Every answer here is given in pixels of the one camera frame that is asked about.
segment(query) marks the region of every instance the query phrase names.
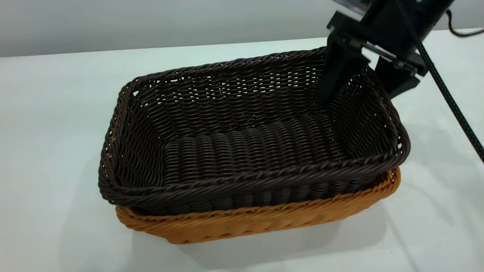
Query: black cord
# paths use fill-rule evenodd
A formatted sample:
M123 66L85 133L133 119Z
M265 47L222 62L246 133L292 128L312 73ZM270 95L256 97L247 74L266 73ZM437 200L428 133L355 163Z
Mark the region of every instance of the black cord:
M478 30L478 31L475 31L475 32L471 32L471 33L460 33L460 32L455 31L455 29L452 27L452 12L450 10L447 10L445 13L449 17L449 30L455 36L461 37L461 38L466 38L466 37L472 37L472 36L484 33L484 29L481 29L481 30Z
M424 60L425 64L427 65L427 68L432 75L432 77L435 80L435 83L437 84L438 88L440 89L440 92L444 96L445 101L449 105L449 107L452 110L452 113L454 114L455 118L459 122L462 130L466 134L467 138L469 139L470 143L476 150L477 154L479 155L479 158L481 161L484 163L484 148L482 144L479 142L479 139L477 136L474 134L472 131L472 128L469 126L469 123L467 123L466 118L462 114L462 112L459 109L459 106L455 103L455 100L452 98L451 93L447 89L447 86L445 85L444 81L442 80L442 77L440 77L439 72L435 68L434 63L430 59L429 55L427 54L427 51L425 50L425 47L423 46L422 42L420 41L420 38L417 34L417 31L415 31L410 19L408 18L407 11L405 10L405 7L402 4L402 0L396 0L398 9L400 10L400 14L402 15L403 21L405 25L407 26L408 31L410 32L410 35L412 36L413 42L415 43L415 46L417 47L418 51L420 52L420 55L422 56L422 59Z

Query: gray wall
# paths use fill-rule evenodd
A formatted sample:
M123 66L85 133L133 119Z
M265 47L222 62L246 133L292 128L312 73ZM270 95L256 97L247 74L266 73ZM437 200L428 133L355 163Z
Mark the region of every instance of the gray wall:
M325 37L330 0L0 0L0 56ZM455 0L457 28L484 0ZM446 27L446 17L436 29Z

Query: black metal bracket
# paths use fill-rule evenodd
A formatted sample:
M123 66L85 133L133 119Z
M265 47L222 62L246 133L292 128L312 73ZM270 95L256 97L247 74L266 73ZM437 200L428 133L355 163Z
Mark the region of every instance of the black metal bracket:
M412 22L423 40L442 17L453 0L406 1ZM326 49L326 63L316 93L316 103L328 106L354 70L364 68L369 60L361 54L366 47L380 55L375 72L389 97L393 98L419 84L417 74L428 69L399 14L394 0L375 0L361 22L336 12L327 25L331 29Z

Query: stacked baskets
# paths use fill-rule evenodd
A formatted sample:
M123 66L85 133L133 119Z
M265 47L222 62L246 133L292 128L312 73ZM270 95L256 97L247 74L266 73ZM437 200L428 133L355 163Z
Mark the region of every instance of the stacked baskets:
M339 220L399 182L408 135L369 68L328 109L325 48L138 77L99 168L128 227L189 243Z

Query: white table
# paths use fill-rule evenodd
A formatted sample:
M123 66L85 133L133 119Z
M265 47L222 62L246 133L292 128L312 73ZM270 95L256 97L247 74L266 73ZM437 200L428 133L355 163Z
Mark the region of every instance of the white table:
M101 147L126 82L171 68L325 43L0 59L0 270L484 271L484 167L430 75L393 100L412 141L401 187L343 221L178 246L127 229L101 198ZM434 31L425 44L484 140L484 36L458 39Z

